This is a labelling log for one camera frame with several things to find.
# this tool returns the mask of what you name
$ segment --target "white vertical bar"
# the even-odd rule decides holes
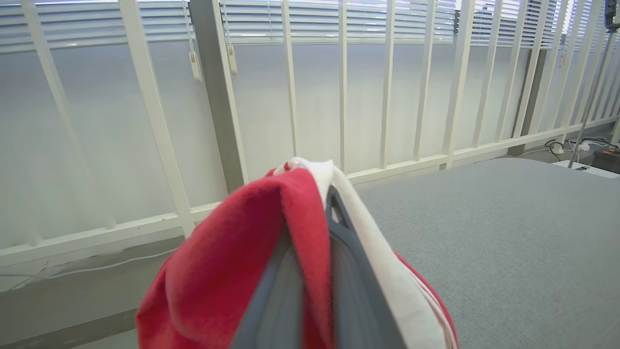
[[[615,53],[613,55],[611,55],[611,57],[609,58],[611,60],[611,65],[609,66],[608,72],[605,73],[606,76],[609,76],[609,78],[607,79],[607,83],[605,84],[605,90],[603,91],[603,98],[601,99],[601,104],[598,106],[596,113],[598,114],[597,116],[595,116],[595,119],[600,118],[603,119],[605,118],[605,115],[608,115],[607,112],[609,111],[609,108],[611,107],[611,103],[608,103],[608,99],[609,99],[609,94],[611,93],[612,86],[614,86],[616,84],[616,78],[618,77],[618,54]]]
[[[228,61],[228,47],[224,37],[224,26],[222,24],[221,10],[218,0],[211,0],[213,6],[213,15],[215,16],[215,31],[218,35],[219,56],[222,59],[222,67],[224,68],[224,82],[226,83],[226,91],[228,93],[228,103],[231,110],[232,126],[234,128],[235,140],[237,142],[237,152],[239,154],[239,163],[241,164],[241,175],[243,183],[249,183],[247,177],[246,153],[243,150],[243,141],[241,140],[241,129],[239,128],[239,118],[237,116],[237,104],[234,101],[233,82],[231,78],[230,62]]]
[[[415,121],[414,161],[420,161],[420,142],[422,141],[422,124],[428,99],[428,80],[430,79],[430,60],[433,55],[433,40],[435,36],[435,6],[436,0],[428,0],[426,31],[424,36],[424,52],[422,53],[422,73],[420,75],[420,99],[418,101],[418,115]]]
[[[620,80],[620,71],[618,71],[618,80]],[[620,89],[616,94],[611,95],[611,97],[613,98],[614,106],[611,108],[609,117],[614,117],[620,113],[620,110],[618,109],[618,102],[620,102]]]
[[[562,79],[560,81],[559,86],[559,95],[557,101],[555,102],[555,106],[551,107],[549,113],[549,121],[545,130],[551,130],[556,126],[557,115],[560,111],[560,103],[562,102],[562,97],[564,96],[565,88],[566,88],[566,80],[569,77],[570,64],[573,60],[573,52],[575,51],[575,42],[577,41],[579,25],[581,23],[581,19],[583,17],[583,8],[586,0],[577,0],[577,11],[575,13],[575,17],[573,18],[573,22],[571,25],[570,35],[566,37],[566,41],[569,43],[569,47],[564,55],[564,74],[562,75]]]
[[[598,14],[600,13],[600,6],[600,0],[592,0],[592,7],[590,8],[590,14],[588,16],[585,37],[583,38],[579,61],[577,61],[577,70],[575,72],[577,80],[574,81],[571,86],[572,89],[570,90],[569,98],[567,99],[569,109],[565,109],[564,117],[562,118],[562,123],[560,125],[563,129],[569,126],[570,118],[573,116],[573,111],[575,111],[575,105],[577,104],[577,93],[579,92],[579,87],[583,81],[583,73],[585,72],[588,57],[590,56],[590,47],[592,46],[592,40],[594,39],[594,34],[596,33],[596,21],[598,20]],[[582,96],[582,99],[587,100],[588,98],[589,96],[586,94]],[[564,136],[561,136],[558,139],[559,142],[562,143],[564,141]]]
[[[383,113],[381,114],[381,149],[379,152],[379,167],[385,168],[387,164],[386,158],[386,142],[388,134],[388,116],[390,111],[390,103],[392,100],[392,64],[394,59],[394,18],[396,11],[396,0],[387,0],[387,17],[386,17],[386,47],[385,47],[385,69],[383,72]]]
[[[345,169],[347,155],[347,0],[340,1],[338,35],[340,44],[340,169]]]
[[[497,37],[500,32],[500,21],[502,20],[502,3],[503,0],[495,1],[495,9],[493,10],[493,21],[491,23],[491,36],[489,38],[489,51],[487,51],[487,66],[482,78],[482,92],[480,93],[480,103],[478,103],[478,116],[476,117],[476,127],[474,129],[474,140],[472,147],[477,148],[480,145],[480,133],[482,132],[482,123],[484,121],[484,109],[487,106],[487,98],[489,97],[489,89],[491,87],[491,76],[493,75],[493,67],[495,65],[495,52],[497,51]]]
[[[611,144],[617,144],[620,140],[620,127],[618,127],[619,124],[620,120],[616,120],[616,125],[614,126],[614,133],[611,136]]]
[[[531,55],[529,56],[528,74],[525,77],[525,85],[523,86],[523,92],[521,98],[521,105],[519,106],[519,114],[516,117],[515,130],[512,137],[520,137],[523,130],[523,121],[525,120],[525,112],[528,108],[529,94],[532,91],[532,83],[534,82],[534,73],[536,72],[536,66],[538,65],[538,55],[541,51],[541,42],[543,40],[544,26],[547,21],[547,12],[549,10],[549,0],[542,0],[541,9],[538,14],[538,21],[536,23],[536,35],[534,36],[534,46],[532,47]]]
[[[291,115],[291,136],[293,137],[293,156],[299,155],[297,133],[297,95],[295,93],[295,71],[293,70],[293,44],[291,43],[291,16],[288,0],[282,0],[282,29],[284,51],[286,54],[286,77],[288,83],[288,109]]]
[[[467,64],[469,63],[471,27],[474,19],[474,1],[475,0],[464,0],[461,6],[461,19],[459,20],[459,32],[456,37],[456,54],[454,56],[454,77],[452,78],[452,86],[450,87],[448,116],[446,118],[445,133],[443,135],[442,153],[447,155],[448,159],[445,164],[440,166],[442,170],[452,166],[451,158],[454,154],[454,133],[461,115],[461,101],[463,100]]]
[[[606,35],[606,33],[605,33],[605,32],[602,32],[602,33],[601,33],[601,35],[599,35],[599,40],[600,40],[600,41],[607,41],[606,39],[607,39],[607,35]],[[612,39],[612,41],[610,42],[610,44],[612,45],[612,47],[610,47],[610,48],[609,48],[609,50],[607,50],[607,52],[606,52],[606,53],[607,53],[606,57],[602,58],[602,59],[603,59],[603,62],[602,62],[603,67],[602,67],[602,69],[601,69],[601,74],[603,74],[603,76],[601,76],[601,78],[598,80],[598,84],[597,84],[597,85],[598,85],[598,87],[596,88],[596,93],[595,93],[595,94],[594,94],[594,96],[593,96],[593,98],[594,98],[594,99],[593,99],[593,102],[592,102],[592,103],[593,103],[593,105],[592,105],[592,107],[590,108],[590,112],[589,112],[589,113],[588,113],[588,115],[587,115],[587,117],[588,117],[588,121],[589,121],[589,120],[590,120],[590,119],[594,116],[594,111],[599,109],[599,105],[598,105],[596,102],[598,101],[598,98],[599,98],[599,96],[601,95],[601,92],[602,92],[602,89],[603,89],[602,85],[603,85],[603,81],[605,80],[605,78],[604,78],[604,77],[605,77],[605,73],[607,73],[607,68],[608,68],[608,66],[609,66],[609,61],[610,61],[610,58],[611,58],[611,52],[613,51],[613,44],[614,44],[614,41],[613,41],[613,40],[616,40],[616,38],[614,37],[614,38]],[[591,85],[592,85],[592,80],[594,79],[594,75],[596,74],[596,67],[598,66],[598,62],[599,62],[600,60],[601,60],[601,51],[600,51],[600,49],[597,47],[597,48],[596,48],[596,53],[595,53],[595,62],[594,62],[594,64],[592,65],[593,69],[592,69],[591,73],[590,73],[590,74],[589,74],[589,76],[588,76],[588,81],[586,82],[586,87],[589,87],[589,86],[591,86]],[[607,82],[607,84],[606,84],[606,85],[607,85],[607,86],[609,86],[609,84],[611,84],[611,78],[609,79],[609,81]],[[582,94],[582,96],[583,96],[583,97],[582,97],[582,100],[583,100],[583,101],[586,101],[587,97],[589,97],[589,96],[590,96],[590,88],[588,88],[587,90],[588,90],[588,91],[587,91],[587,92],[588,92],[587,94],[586,94],[585,89],[583,90],[583,94]],[[583,110],[582,110],[581,108],[579,108],[579,110],[577,111],[577,118],[576,118],[576,120],[575,120],[575,121],[576,121],[576,123],[578,123],[578,122],[579,122],[579,120],[581,120],[581,116],[582,116],[582,115],[583,115]]]
[[[73,152],[76,155],[80,170],[82,171],[82,174],[86,179],[86,183],[93,193],[97,207],[101,211],[104,218],[105,227],[112,229],[116,226],[116,220],[114,219],[114,215],[104,199],[104,189],[97,183],[92,175],[91,169],[88,167],[88,162],[86,161],[86,156],[84,155],[82,146],[79,143],[78,135],[76,134],[73,124],[71,123],[67,95],[64,93],[64,87],[60,81],[60,77],[58,76],[54,59],[51,56],[50,47],[45,39],[45,33],[41,27],[41,20],[37,12],[37,7],[32,0],[21,0],[21,5],[24,9],[24,17],[28,22],[32,42],[35,45],[37,55],[41,61],[41,65],[43,66],[45,78],[47,79],[47,83],[50,85],[51,94],[54,97],[60,118],[63,121],[64,131],[67,133],[67,138],[69,138],[71,148],[73,148]]]
[[[616,54],[618,57],[620,57],[620,48]],[[602,118],[606,118],[606,117],[612,117],[612,113],[615,110],[615,106],[616,103],[618,102],[618,92],[620,89],[620,70],[618,69],[620,67],[620,59],[618,59],[618,57],[616,57],[616,59],[614,60],[614,64],[615,66],[612,69],[612,72],[616,75],[616,80],[614,82],[614,89],[611,91],[611,94],[609,95],[609,102],[607,103],[607,106],[605,107],[605,111],[603,112],[603,116]]]
[[[579,120],[581,116],[583,115],[583,110],[585,109],[585,105],[588,102],[588,99],[590,98],[590,90],[592,88],[592,81],[594,81],[594,76],[596,75],[596,69],[598,68],[598,62],[600,61],[601,52],[603,51],[603,42],[606,41],[606,39],[607,38],[603,37],[603,35],[599,35],[598,41],[596,43],[596,47],[594,48],[594,55],[593,55],[594,61],[592,62],[590,71],[587,74],[588,77],[586,78],[585,84],[583,85],[582,97],[579,100],[579,107],[577,108],[577,117],[575,118],[575,122],[578,124],[581,124]],[[592,104],[591,110],[594,110],[595,108],[596,108],[596,105]]]
[[[538,90],[539,98],[536,99],[536,105],[534,106],[534,115],[532,116],[532,123],[529,125],[528,134],[532,135],[538,133],[538,129],[541,126],[543,120],[543,113],[547,104],[547,96],[549,94],[549,87],[551,86],[551,78],[553,77],[553,71],[556,67],[557,53],[560,50],[560,40],[562,38],[562,28],[564,28],[564,18],[566,17],[566,9],[568,8],[569,0],[563,0],[560,5],[560,13],[558,13],[558,20],[556,26],[556,32],[553,35],[553,44],[551,45],[551,55],[549,56],[547,68],[544,70],[543,78],[541,80],[541,88]]]
[[[120,14],[125,25],[131,60],[136,70],[144,105],[149,114],[155,144],[157,145],[159,157],[166,173],[168,186],[172,193],[172,200],[181,221],[183,234],[185,237],[189,237],[195,226],[190,212],[190,204],[187,201],[187,193],[183,186],[181,172],[179,171],[174,149],[172,148],[164,108],[159,95],[159,87],[157,86],[157,78],[153,70],[153,62],[151,61],[148,43],[146,42],[140,20],[138,3],[135,0],[119,0],[118,5],[120,6]]]
[[[500,115],[497,120],[497,128],[495,129],[496,142],[502,140],[504,125],[506,124],[506,118],[508,117],[508,105],[510,104],[510,96],[512,95],[512,85],[515,81],[516,64],[518,63],[519,51],[521,50],[521,36],[523,35],[523,24],[525,23],[525,12],[527,7],[527,1],[522,1],[519,3],[519,14],[516,19],[515,40],[512,44],[510,61],[508,61],[508,76],[506,77],[506,85],[504,87]]]

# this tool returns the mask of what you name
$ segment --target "red towel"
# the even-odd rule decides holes
[[[227,348],[285,222],[306,286],[304,348],[333,349],[329,232],[302,168],[237,190],[168,258],[138,309],[140,348]]]

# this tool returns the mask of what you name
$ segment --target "window blind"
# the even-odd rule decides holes
[[[188,39],[181,1],[140,1],[139,6],[147,40]],[[50,48],[127,42],[117,2],[38,2],[37,11]],[[34,49],[19,2],[0,2],[0,53]]]
[[[495,13],[495,0],[476,0],[474,8],[474,22],[472,27],[472,45],[487,46],[489,44],[491,34],[491,23]],[[522,47],[532,47],[536,28],[543,24],[541,18],[540,0],[503,0],[502,10],[499,14],[500,28],[497,39],[498,46],[510,47],[515,41],[516,23],[518,19],[519,6],[527,6],[525,12],[525,23],[523,25],[523,34],[521,36]],[[558,0],[550,0],[549,7],[546,11],[542,11],[544,16],[544,28],[542,32],[541,46],[550,47],[553,36],[557,30],[559,19],[560,2]]]
[[[385,0],[356,0],[347,3],[349,43],[383,43],[386,32]],[[337,43],[338,0],[293,0],[289,3],[293,43]],[[456,0],[436,2],[434,40],[452,43]],[[233,44],[282,43],[280,1],[226,0],[220,5],[228,20]],[[394,40],[422,43],[427,18],[427,2],[396,1]]]
[[[592,40],[590,51],[595,51],[596,44],[599,40],[606,39],[604,9],[605,8],[602,5],[599,9],[592,9],[592,0],[585,0],[585,4],[583,6],[583,16],[579,23],[576,23],[575,15],[577,14],[577,3],[573,4],[573,8],[570,13],[570,25],[568,29],[567,41],[570,42],[571,40],[575,40],[575,51],[581,51],[582,49],[583,38],[586,32],[586,24],[592,13],[598,16],[598,20],[596,21],[596,31],[594,33],[594,39]]]

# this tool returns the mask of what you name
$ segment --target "white railing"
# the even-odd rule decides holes
[[[58,76],[37,6],[33,5],[31,0],[22,0],[21,5],[30,35],[32,36],[32,42],[52,91],[56,107],[62,118],[64,131],[69,139],[74,156],[77,158],[81,173],[86,178],[86,183],[97,203],[97,210],[102,221],[105,222],[105,227],[44,239],[33,225],[24,224],[24,228],[27,228],[21,231],[24,243],[0,249],[0,267],[119,242],[177,227],[181,227],[183,234],[189,237],[195,228],[195,223],[203,220],[218,205],[218,202],[199,207],[190,207],[170,141],[171,138],[166,119],[164,118],[161,96],[143,24],[141,23],[138,6],[134,0],[120,0],[120,14],[122,15],[126,41],[131,52],[131,59],[138,77],[144,105],[146,106],[153,130],[157,152],[166,174],[168,188],[172,194],[175,212],[122,224],[116,222],[110,204],[104,199],[104,189],[96,179],[97,173],[93,173],[90,169],[82,150],[82,145],[70,118],[67,96]]]
[[[549,0],[543,0],[542,7],[547,7],[548,2]],[[422,156],[422,152],[420,151],[420,139],[423,135],[427,137],[429,133],[429,131],[424,129],[424,120],[430,117],[428,115],[429,79],[433,79],[433,76],[430,74],[431,66],[433,65],[432,54],[434,41],[432,40],[433,25],[431,21],[430,24],[426,25],[426,34],[422,57],[423,63],[421,72],[422,79],[420,81],[420,94],[418,96],[415,96],[416,99],[419,99],[419,104],[418,108],[416,108],[417,112],[415,113],[414,122],[417,127],[415,130],[415,134],[411,135],[412,137],[415,137],[413,140],[414,146],[410,150],[408,150],[411,154],[409,160],[390,164],[389,161],[387,161],[387,152],[389,138],[388,127],[391,123],[392,117],[390,100],[393,94],[391,85],[394,63],[394,11],[396,2],[395,0],[387,0],[387,3],[387,35],[385,41],[386,44],[384,47],[385,60],[383,67],[384,84],[383,95],[381,96],[383,100],[383,107],[381,109],[381,114],[376,116],[377,118],[381,119],[380,129],[376,130],[381,135],[379,143],[379,161],[377,167],[374,168],[367,168],[365,170],[353,172],[348,171],[348,177],[351,182],[362,183],[410,171],[431,168],[434,166],[440,166],[440,168],[447,169],[458,160],[463,160],[478,155],[484,155],[499,150],[506,150],[509,147],[514,147],[517,145],[545,140],[552,137],[557,137],[561,142],[568,133],[579,130],[579,119],[581,118],[581,113],[583,112],[582,106],[585,103],[585,98],[587,98],[588,94],[587,91],[589,91],[590,89],[589,84],[591,84],[592,81],[589,76],[590,70],[587,71],[586,69],[588,58],[593,57],[596,61],[598,61],[598,56],[600,56],[600,50],[596,49],[592,53],[586,52],[586,50],[581,51],[582,54],[579,56],[576,62],[573,82],[571,84],[567,84],[567,76],[569,73],[569,67],[572,64],[572,55],[575,51],[576,40],[569,40],[569,44],[566,48],[560,47],[562,32],[561,30],[557,30],[554,32],[552,47],[549,51],[548,61],[550,63],[546,64],[546,68],[540,82],[538,101],[536,103],[536,108],[534,110],[534,115],[531,126],[529,128],[529,132],[527,135],[521,135],[521,127],[524,123],[525,110],[527,110],[529,103],[529,99],[525,95],[529,93],[530,89],[533,86],[533,75],[534,71],[536,70],[536,62],[541,51],[541,41],[544,38],[542,28],[537,28],[533,39],[534,43],[532,46],[528,74],[525,76],[525,97],[521,100],[519,105],[519,113],[518,115],[516,115],[515,131],[508,138],[503,137],[505,125],[510,122],[512,117],[511,115],[509,115],[511,113],[509,111],[509,105],[511,104],[511,101],[515,102],[515,92],[513,91],[513,85],[516,78],[515,72],[518,64],[518,59],[520,57],[520,51],[522,52],[524,50],[521,48],[521,45],[514,45],[511,48],[507,68],[507,78],[505,81],[505,90],[503,94],[503,100],[501,101],[499,118],[497,119],[497,124],[494,124],[494,126],[492,127],[494,131],[493,140],[490,143],[481,142],[482,125],[489,121],[489,116],[485,113],[485,106],[487,104],[487,101],[489,100],[488,96],[491,89],[492,77],[494,75],[494,61],[496,59],[495,52],[498,46],[497,39],[500,29],[499,20],[495,20],[490,30],[489,51],[486,56],[486,63],[484,65],[484,78],[482,79],[479,111],[475,115],[475,117],[471,119],[474,121],[474,125],[472,128],[474,130],[472,143],[471,146],[467,148],[458,149],[455,147],[455,133],[457,132],[457,130],[459,130],[460,126],[462,126],[461,123],[464,120],[464,111],[462,108],[462,104],[464,98],[464,90],[466,89],[465,80],[468,69],[468,59],[472,35],[472,22],[474,15],[474,0],[464,0],[463,7],[461,9],[459,34],[457,35],[456,39],[456,58],[454,60],[452,71],[452,86],[449,91],[448,115],[446,118],[445,127],[442,132],[443,143],[441,147],[441,152],[431,156]],[[429,0],[429,3],[434,4],[435,1]],[[567,11],[567,3],[568,0],[564,0],[561,3],[557,25],[558,28],[562,28],[564,25],[564,17]],[[584,3],[585,0],[577,1],[577,10],[575,15],[577,21],[581,20],[584,16]],[[122,16],[124,31],[126,32],[126,41],[131,52],[131,59],[133,60],[133,66],[136,70],[139,87],[142,93],[142,97],[144,99],[144,103],[146,105],[149,121],[156,141],[157,152],[159,154],[161,163],[164,168],[164,172],[166,174],[167,186],[170,190],[170,193],[172,194],[175,212],[122,224],[118,224],[116,222],[115,217],[112,214],[112,210],[109,207],[109,204],[106,203],[104,199],[105,195],[102,194],[103,189],[98,184],[97,173],[94,173],[92,169],[89,168],[88,162],[85,159],[82,145],[80,144],[80,141],[76,135],[76,131],[74,130],[74,127],[71,123],[71,118],[69,117],[70,111],[68,108],[67,97],[65,95],[62,82],[58,77],[55,62],[50,53],[50,44],[46,40],[41,20],[39,18],[39,13],[37,12],[37,7],[33,6],[30,0],[22,0],[22,5],[24,7],[24,14],[25,18],[27,19],[28,28],[30,35],[32,36],[33,44],[36,48],[48,84],[50,85],[50,89],[53,92],[54,101],[62,118],[64,131],[66,132],[66,136],[70,141],[74,155],[79,162],[81,173],[86,178],[86,182],[89,185],[91,193],[95,197],[95,201],[97,202],[97,205],[99,207],[102,221],[105,222],[105,227],[86,232],[65,235],[57,238],[44,239],[39,233],[37,233],[34,228],[28,227],[25,224],[23,226],[24,230],[21,232],[24,243],[22,245],[8,247],[0,250],[0,267],[11,266],[18,263],[59,255],[62,253],[69,253],[76,250],[82,250],[85,248],[103,245],[106,243],[119,242],[128,238],[149,235],[155,232],[160,232],[162,230],[178,227],[181,227],[183,234],[188,237],[192,233],[195,223],[204,219],[209,214],[209,212],[211,212],[217,206],[218,203],[215,202],[200,207],[191,207],[189,204],[186,192],[187,188],[185,188],[184,186],[179,166],[175,158],[175,153],[172,149],[172,143],[170,141],[171,138],[166,124],[166,119],[164,117],[164,108],[162,106],[161,96],[159,94],[159,89],[157,86],[157,79],[154,74],[153,64],[151,62],[151,57],[149,53],[149,47],[146,44],[143,23],[141,23],[140,14],[134,0],[120,0],[120,14]],[[601,0],[593,0],[593,6],[595,8],[600,8],[600,6],[602,5],[603,3],[601,2]],[[292,151],[290,152],[290,154],[304,156],[304,152],[299,147],[299,135],[303,133],[303,129],[300,129],[298,123],[297,98],[299,96],[299,91],[296,89],[296,80],[294,78],[295,70],[293,64],[293,46],[291,42],[290,12],[288,11],[288,6],[288,1],[283,0],[281,3],[281,14],[283,18],[283,41],[285,44],[283,51],[285,54],[284,59],[286,64],[283,65],[281,68],[285,70],[286,88],[288,91],[288,115],[286,119],[290,120],[290,127],[287,127],[286,129],[290,130],[291,132]],[[343,2],[340,4],[339,8],[339,66],[341,75],[339,79],[340,140],[338,142],[339,149],[337,152],[340,155],[339,165],[345,172],[350,169],[350,157],[351,154],[354,152],[354,150],[352,150],[348,146],[348,142],[346,141],[346,134],[348,130],[347,128],[350,126],[351,122],[353,122],[352,116],[349,114],[350,106],[347,104],[348,94],[350,90],[348,88],[349,86],[347,86],[347,64],[350,57],[347,56],[347,53],[349,51],[349,46],[347,45],[347,38],[346,35],[343,35],[343,33],[347,32],[347,23],[342,20],[344,18],[347,18],[347,7],[348,4],[346,2]],[[213,8],[214,13],[219,14],[220,8],[218,1],[213,1]],[[517,33],[517,37],[520,37],[520,34],[523,32],[525,15],[525,6],[522,6],[521,10],[519,11],[518,18],[516,19],[515,33]],[[589,47],[593,42],[595,34],[596,17],[593,16],[592,18],[588,19],[588,25],[585,29],[584,37],[580,41],[582,45]],[[226,46],[224,44],[224,30],[222,27],[218,28],[218,35],[221,44],[220,54],[222,55],[222,57],[227,57]],[[563,69],[557,71],[556,60],[560,59],[560,57],[563,58],[563,61],[565,63]],[[618,57],[618,52],[614,53],[614,55],[609,61],[610,63],[605,66],[604,74],[605,76],[608,76],[608,78],[605,80],[601,80],[601,85],[603,88],[600,89],[601,92],[597,96],[597,99],[600,100],[600,102],[598,108],[596,109],[596,114],[591,115],[591,121],[588,123],[589,127],[608,124],[618,118],[618,107],[620,107],[618,105],[617,99],[617,94],[620,89],[620,78],[617,78],[617,70],[619,65]],[[223,63],[224,68],[228,69],[228,61],[224,59]],[[553,77],[556,77],[557,80],[557,85],[554,85],[554,89],[557,89],[558,86],[560,88],[560,91],[558,92],[560,98],[551,100],[549,104],[547,103],[547,94],[550,89],[552,89],[550,86]],[[586,79],[585,92],[581,93],[581,97],[579,97],[579,89],[583,83],[584,78]],[[230,94],[235,93],[233,80],[230,78],[230,76],[228,76],[228,78],[226,79],[226,88],[228,89]],[[562,96],[565,93],[568,97],[564,98],[564,101],[567,101],[567,103],[566,105],[562,106],[563,108],[561,108],[560,111],[560,104],[563,100]],[[572,116],[575,110],[577,111],[577,118],[572,121]],[[233,118],[238,118],[235,108],[233,108],[232,114]],[[234,125],[239,125],[239,121],[235,120]],[[241,138],[242,132],[239,130],[239,127],[237,127],[235,131],[237,137]],[[247,166],[247,163],[245,163],[243,156],[240,156],[240,158],[242,159],[242,162],[244,162],[242,166],[245,168]],[[277,162],[282,162],[285,160],[285,157],[276,159]]]

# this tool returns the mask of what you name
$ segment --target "fabric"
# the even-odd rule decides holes
[[[295,168],[305,168],[313,174],[323,200],[330,184],[340,193],[407,348],[456,349],[454,326],[439,297],[428,286],[428,292],[423,291],[425,281],[394,254],[344,173],[332,161],[315,163],[302,158],[287,161],[274,173]],[[428,297],[433,294],[433,297],[427,299],[425,294]]]
[[[141,348],[227,348],[284,224],[302,269],[304,347],[332,349],[329,231],[333,185],[408,348],[456,349],[445,307],[392,252],[346,176],[331,161],[294,158],[230,195],[164,263],[137,315]]]

